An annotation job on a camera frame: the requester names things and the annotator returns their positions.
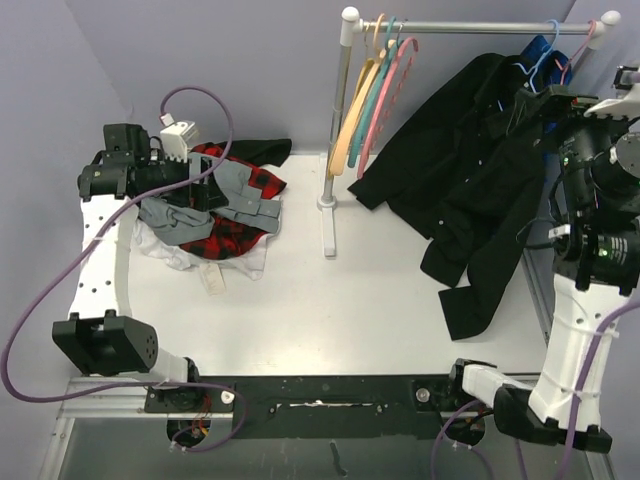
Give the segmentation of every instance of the teal hanger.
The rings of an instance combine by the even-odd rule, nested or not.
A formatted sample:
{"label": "teal hanger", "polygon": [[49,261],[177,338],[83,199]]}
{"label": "teal hanger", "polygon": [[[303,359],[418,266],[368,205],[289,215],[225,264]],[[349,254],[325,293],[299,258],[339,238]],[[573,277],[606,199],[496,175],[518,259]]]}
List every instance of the teal hanger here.
{"label": "teal hanger", "polygon": [[351,139],[351,146],[349,148],[349,158],[347,159],[347,165],[349,168],[354,168],[356,166],[356,160],[358,159],[358,153],[362,148],[362,143],[364,142],[364,137],[369,131],[369,126],[371,125],[371,119],[373,117],[373,111],[375,109],[375,105],[378,102],[378,97],[380,96],[380,90],[382,89],[382,84],[384,82],[387,73],[389,72],[389,68],[391,67],[391,62],[395,58],[398,53],[398,47],[401,42],[396,41],[391,48],[389,48],[389,41],[391,40],[391,30],[393,28],[393,24],[396,21],[396,17],[391,17],[389,19],[389,24],[387,26],[387,35],[384,39],[384,48],[387,51],[387,55],[384,58],[384,62],[380,67],[380,71],[378,72],[378,76],[373,82],[371,86],[371,90],[367,95],[367,99],[365,100],[364,107],[362,109],[362,115],[360,115],[360,120],[358,121],[358,126],[356,127],[355,134]]}

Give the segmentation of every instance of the pink hanger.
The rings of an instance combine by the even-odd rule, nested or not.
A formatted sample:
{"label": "pink hanger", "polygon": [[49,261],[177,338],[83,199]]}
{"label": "pink hanger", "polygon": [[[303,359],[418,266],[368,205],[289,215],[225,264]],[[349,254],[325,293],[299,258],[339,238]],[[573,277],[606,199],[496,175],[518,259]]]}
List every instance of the pink hanger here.
{"label": "pink hanger", "polygon": [[[378,119],[380,118],[380,111],[382,110],[382,105],[384,104],[384,100],[389,93],[389,87],[391,87],[391,81],[398,70],[398,65],[400,64],[400,60],[404,56],[405,50],[409,48],[409,45],[413,46],[413,52],[409,57],[409,61],[407,62],[407,66],[402,72],[402,76],[400,77],[400,81],[396,87],[395,93],[391,96],[391,104],[389,108],[387,108],[382,114],[382,120],[380,121],[380,125],[378,125]],[[415,58],[416,53],[418,53],[418,41],[414,37],[406,38],[400,48],[398,49],[398,53],[391,64],[391,68],[387,73],[387,77],[382,84],[382,89],[380,90],[380,96],[378,98],[378,103],[376,104],[376,108],[373,111],[373,117],[371,120],[371,125],[369,126],[369,131],[367,132],[367,138],[364,141],[364,145],[362,147],[362,153],[360,154],[360,162],[358,163],[358,178],[362,178],[364,173],[364,169],[367,166],[367,162],[369,161],[369,153],[373,148],[375,141],[378,139],[378,135],[382,131],[383,124],[385,120],[389,118],[391,115],[391,108],[395,105],[396,100],[398,99],[398,93],[404,86],[404,82],[407,79],[407,75],[409,74],[409,69],[411,65],[413,65],[413,60]]]}

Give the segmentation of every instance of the screw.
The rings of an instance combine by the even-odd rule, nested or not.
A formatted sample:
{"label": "screw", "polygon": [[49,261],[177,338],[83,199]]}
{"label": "screw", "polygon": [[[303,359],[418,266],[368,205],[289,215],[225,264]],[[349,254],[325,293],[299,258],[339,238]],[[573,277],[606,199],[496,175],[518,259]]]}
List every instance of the screw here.
{"label": "screw", "polygon": [[420,403],[426,403],[429,401],[429,398],[431,398],[431,393],[429,393],[429,390],[426,388],[419,388],[416,391],[416,398]]}
{"label": "screw", "polygon": [[234,398],[236,398],[236,396],[231,392],[224,391],[220,394],[220,400],[222,400],[222,403],[225,405],[229,405],[233,402]]}

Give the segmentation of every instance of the jacket sleeve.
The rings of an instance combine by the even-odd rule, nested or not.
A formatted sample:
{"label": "jacket sleeve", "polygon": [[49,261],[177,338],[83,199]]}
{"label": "jacket sleeve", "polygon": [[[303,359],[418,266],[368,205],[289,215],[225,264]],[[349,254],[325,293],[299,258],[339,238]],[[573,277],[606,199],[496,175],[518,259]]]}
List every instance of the jacket sleeve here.
{"label": "jacket sleeve", "polygon": [[467,266],[470,286],[439,293],[452,340],[472,337],[487,329],[520,261],[523,247],[516,241],[516,235],[536,216],[544,184],[544,163],[531,149],[531,138],[527,135],[523,141],[503,144],[507,148],[504,155],[510,160],[503,171],[513,174],[515,165],[519,164],[524,168],[520,172],[524,177],[523,181],[514,184],[515,197],[499,188],[486,190],[491,201],[485,208],[504,207],[507,210],[489,241],[470,255]]}
{"label": "jacket sleeve", "polygon": [[384,146],[362,179],[349,187],[358,201],[373,210],[410,185],[424,165],[451,151],[453,128],[474,104],[486,74],[503,59],[487,53],[472,60],[433,94]]}

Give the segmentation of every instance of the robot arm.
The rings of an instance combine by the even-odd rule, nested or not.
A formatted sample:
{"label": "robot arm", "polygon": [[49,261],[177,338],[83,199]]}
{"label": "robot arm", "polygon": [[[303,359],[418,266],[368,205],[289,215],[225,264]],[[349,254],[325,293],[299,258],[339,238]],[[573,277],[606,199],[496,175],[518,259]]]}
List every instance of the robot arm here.
{"label": "robot arm", "polygon": [[[82,263],[68,320],[53,324],[54,342],[83,374],[157,382],[156,388],[178,392],[177,401],[182,405],[185,389],[161,384],[197,382],[197,368],[190,359],[160,348],[155,329],[136,320],[129,304],[129,253],[138,209],[126,210],[104,238],[96,236],[106,219],[130,197],[189,177],[187,142],[194,130],[192,122],[169,125],[161,132],[166,148],[159,149],[154,157],[147,132],[139,125],[104,127],[106,149],[78,178],[83,249],[94,240],[99,243]],[[212,175],[205,182],[171,191],[164,198],[171,204],[193,204],[200,210],[226,204]],[[191,394],[193,398],[198,396],[197,392]]]}
{"label": "robot arm", "polygon": [[[567,203],[567,213],[554,215],[558,224],[549,232],[556,305],[547,356],[533,388],[491,365],[464,360],[454,366],[452,379],[492,407],[498,430],[515,438],[564,443],[578,395],[573,447],[601,453],[611,448],[611,437],[601,428],[600,391],[618,334],[615,322],[603,333],[597,330],[605,315],[629,302],[640,276],[640,135],[628,132],[640,117],[640,84],[624,81],[637,76],[636,68],[620,67],[616,87],[626,95],[615,100],[598,102],[554,86],[537,96],[521,92],[514,107],[526,103],[529,115],[513,134],[536,119],[557,122],[539,145],[559,155]],[[595,360],[576,392],[594,335],[601,335]]]}

